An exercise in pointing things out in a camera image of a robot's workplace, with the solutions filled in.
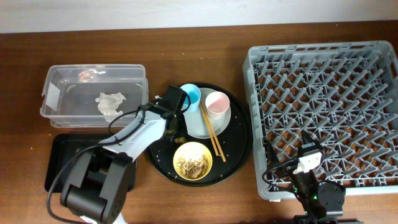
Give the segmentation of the light blue cup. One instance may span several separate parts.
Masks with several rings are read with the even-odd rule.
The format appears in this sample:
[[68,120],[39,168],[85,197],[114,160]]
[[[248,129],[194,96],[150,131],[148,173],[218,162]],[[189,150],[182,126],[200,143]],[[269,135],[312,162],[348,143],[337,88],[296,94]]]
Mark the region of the light blue cup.
[[180,87],[183,91],[185,91],[190,97],[190,105],[188,105],[188,100],[184,101],[182,106],[182,110],[192,113],[199,109],[200,99],[201,99],[201,91],[199,87],[194,84],[187,83]]

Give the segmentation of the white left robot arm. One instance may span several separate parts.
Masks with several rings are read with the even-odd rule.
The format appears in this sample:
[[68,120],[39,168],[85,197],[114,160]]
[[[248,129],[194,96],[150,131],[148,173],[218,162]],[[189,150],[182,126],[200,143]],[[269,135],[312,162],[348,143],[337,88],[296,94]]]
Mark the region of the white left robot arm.
[[116,221],[138,156],[155,142],[173,141],[185,134],[181,116],[188,99],[181,88],[169,86],[163,97],[138,106],[134,119],[122,130],[74,155],[61,169],[69,171],[61,205],[98,223]]

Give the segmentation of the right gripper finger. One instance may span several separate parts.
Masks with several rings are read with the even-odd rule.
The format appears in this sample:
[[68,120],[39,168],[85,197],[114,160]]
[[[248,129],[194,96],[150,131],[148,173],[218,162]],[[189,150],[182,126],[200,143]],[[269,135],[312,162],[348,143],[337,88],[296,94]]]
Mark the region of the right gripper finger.
[[267,156],[267,168],[271,169],[280,164],[279,159],[277,157],[277,154],[274,151],[274,148],[272,146],[272,143],[270,140],[266,140],[266,156]]
[[313,139],[308,132],[302,130],[301,134],[303,144],[300,146],[300,152],[321,152],[323,150],[320,142]]

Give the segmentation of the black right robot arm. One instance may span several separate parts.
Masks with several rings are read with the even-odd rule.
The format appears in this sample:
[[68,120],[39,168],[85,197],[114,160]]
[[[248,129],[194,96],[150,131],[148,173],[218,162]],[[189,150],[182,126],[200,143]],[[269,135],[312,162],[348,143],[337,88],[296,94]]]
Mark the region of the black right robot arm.
[[[346,189],[339,183],[316,178],[313,170],[321,164],[323,147],[308,132],[302,131],[301,134],[303,144],[298,147],[297,155],[284,163],[279,162],[271,142],[266,141],[268,165],[262,180],[279,190],[294,194],[302,204],[305,215],[294,216],[293,223],[338,223],[338,217],[343,215]],[[268,174],[289,177],[292,189],[269,182],[266,180]]]

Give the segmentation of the yellow bowl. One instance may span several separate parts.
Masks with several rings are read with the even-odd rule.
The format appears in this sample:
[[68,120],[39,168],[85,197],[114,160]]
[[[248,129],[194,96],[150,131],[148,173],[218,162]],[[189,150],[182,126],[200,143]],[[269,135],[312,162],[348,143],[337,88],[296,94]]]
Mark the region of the yellow bowl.
[[[208,160],[208,163],[209,163],[208,170],[205,173],[205,175],[203,177],[200,177],[197,179],[187,179],[187,178],[183,177],[177,167],[178,159],[181,157],[184,157],[186,159],[198,159],[202,155],[204,155],[206,157],[206,159]],[[173,166],[174,166],[175,171],[181,178],[188,180],[188,181],[196,181],[196,180],[203,179],[210,172],[212,165],[213,165],[213,158],[212,158],[210,150],[205,145],[203,145],[202,143],[199,143],[199,142],[187,142],[185,144],[182,144],[175,151],[175,154],[173,157]]]

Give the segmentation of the food scraps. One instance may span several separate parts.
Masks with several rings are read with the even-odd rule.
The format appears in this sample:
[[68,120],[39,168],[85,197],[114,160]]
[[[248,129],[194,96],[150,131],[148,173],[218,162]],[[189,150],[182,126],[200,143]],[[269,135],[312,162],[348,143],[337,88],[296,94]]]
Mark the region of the food scraps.
[[178,159],[177,167],[182,176],[187,179],[197,179],[203,177],[208,170],[208,160],[204,155],[198,159],[186,159],[181,157]]

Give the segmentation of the gold foil wrapper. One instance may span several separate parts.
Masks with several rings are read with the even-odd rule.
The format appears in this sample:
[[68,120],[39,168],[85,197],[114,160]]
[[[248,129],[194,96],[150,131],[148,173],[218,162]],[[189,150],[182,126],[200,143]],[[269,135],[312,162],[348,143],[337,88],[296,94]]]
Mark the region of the gold foil wrapper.
[[167,130],[166,135],[172,143],[184,144],[187,142],[184,132]]

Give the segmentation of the white tissue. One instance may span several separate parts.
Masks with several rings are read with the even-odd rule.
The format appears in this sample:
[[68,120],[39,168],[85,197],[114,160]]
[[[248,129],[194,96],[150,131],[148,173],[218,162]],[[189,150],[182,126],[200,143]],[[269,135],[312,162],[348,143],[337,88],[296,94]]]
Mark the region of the white tissue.
[[122,110],[117,111],[119,105],[125,100],[125,96],[121,93],[105,94],[100,93],[95,99],[98,103],[97,108],[104,116],[105,120],[110,123],[115,118],[123,114]]

